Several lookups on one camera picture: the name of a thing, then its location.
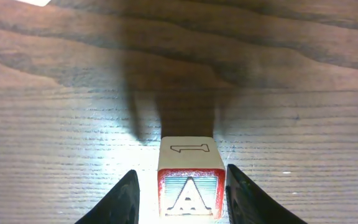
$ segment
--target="wooden block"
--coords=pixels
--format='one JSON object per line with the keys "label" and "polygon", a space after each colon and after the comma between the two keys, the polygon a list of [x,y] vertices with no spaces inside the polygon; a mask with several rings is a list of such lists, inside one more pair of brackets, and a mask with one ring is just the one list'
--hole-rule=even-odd
{"label": "wooden block", "polygon": [[16,0],[16,1],[33,4],[35,6],[46,6],[50,2],[50,0]]}
{"label": "wooden block", "polygon": [[221,218],[224,179],[213,138],[162,138],[158,160],[161,217]]}

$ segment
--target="letter a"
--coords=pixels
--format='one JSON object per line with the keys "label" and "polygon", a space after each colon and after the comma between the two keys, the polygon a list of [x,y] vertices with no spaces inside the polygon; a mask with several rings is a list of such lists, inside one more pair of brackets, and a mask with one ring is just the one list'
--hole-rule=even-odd
{"label": "letter a", "polygon": [[212,215],[211,209],[205,206],[192,177],[187,178],[177,201],[173,207],[168,208],[167,215]]}

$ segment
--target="red border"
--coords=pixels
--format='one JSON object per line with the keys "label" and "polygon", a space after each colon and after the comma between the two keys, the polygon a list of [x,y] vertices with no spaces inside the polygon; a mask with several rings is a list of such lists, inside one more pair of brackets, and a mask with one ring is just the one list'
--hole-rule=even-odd
{"label": "red border", "polygon": [[158,209],[161,213],[161,195],[163,186],[165,184],[165,177],[202,177],[202,176],[216,176],[218,177],[218,189],[216,192],[216,210],[214,214],[215,219],[219,219],[223,214],[223,193],[224,193],[224,179],[226,176],[224,169],[161,169],[157,173],[158,180]]}

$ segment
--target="wooden table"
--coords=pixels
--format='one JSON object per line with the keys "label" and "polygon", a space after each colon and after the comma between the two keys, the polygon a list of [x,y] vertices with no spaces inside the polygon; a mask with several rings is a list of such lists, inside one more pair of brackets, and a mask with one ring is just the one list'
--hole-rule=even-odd
{"label": "wooden table", "polygon": [[358,0],[0,0],[0,223],[73,223],[129,169],[155,223],[160,136],[212,134],[308,223],[358,223]]}

